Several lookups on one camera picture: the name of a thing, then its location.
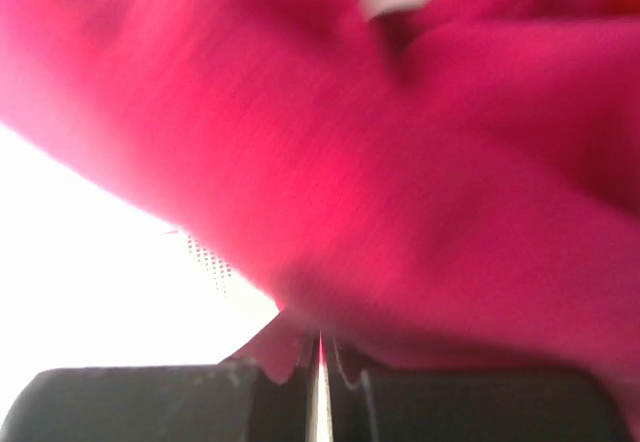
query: pink sleeve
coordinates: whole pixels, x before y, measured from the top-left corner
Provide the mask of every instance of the pink sleeve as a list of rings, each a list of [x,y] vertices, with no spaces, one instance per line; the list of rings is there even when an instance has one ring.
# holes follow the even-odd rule
[[[383,362],[572,363],[631,416],[640,21],[473,1],[398,42],[352,0],[0,0],[0,117]]]

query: perforated surface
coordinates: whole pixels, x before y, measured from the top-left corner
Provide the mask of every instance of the perforated surface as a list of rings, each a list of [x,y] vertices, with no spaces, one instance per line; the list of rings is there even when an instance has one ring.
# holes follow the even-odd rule
[[[211,280],[215,283],[216,289],[227,295],[229,293],[229,282],[233,277],[231,265],[204,247],[192,235],[187,235],[186,238],[189,254],[195,258],[204,270],[211,274]]]

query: black object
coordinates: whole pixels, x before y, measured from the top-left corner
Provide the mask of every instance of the black object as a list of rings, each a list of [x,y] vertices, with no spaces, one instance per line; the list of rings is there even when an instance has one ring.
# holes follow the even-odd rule
[[[365,366],[354,383],[349,358],[331,342],[326,354],[334,442],[632,442],[613,401],[574,370]]]
[[[350,368],[326,348],[334,442],[631,442],[608,396],[574,371],[365,365],[347,384]],[[0,442],[302,442],[311,372],[276,385],[249,362],[48,371],[18,397]]]
[[[252,364],[59,369],[13,404],[1,442],[304,440],[306,371],[283,386]]]

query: pink fabric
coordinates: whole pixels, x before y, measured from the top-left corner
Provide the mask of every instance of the pink fabric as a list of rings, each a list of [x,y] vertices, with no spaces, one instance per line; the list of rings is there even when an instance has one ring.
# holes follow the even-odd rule
[[[607,4],[0,0],[0,117],[301,324],[575,364],[640,430],[640,20]]]

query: pink clothing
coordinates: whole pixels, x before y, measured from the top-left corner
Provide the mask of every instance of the pink clothing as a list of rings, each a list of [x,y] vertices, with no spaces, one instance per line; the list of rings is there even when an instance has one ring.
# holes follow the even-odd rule
[[[574,364],[639,437],[640,19],[607,4],[0,0],[0,118],[305,324]]]

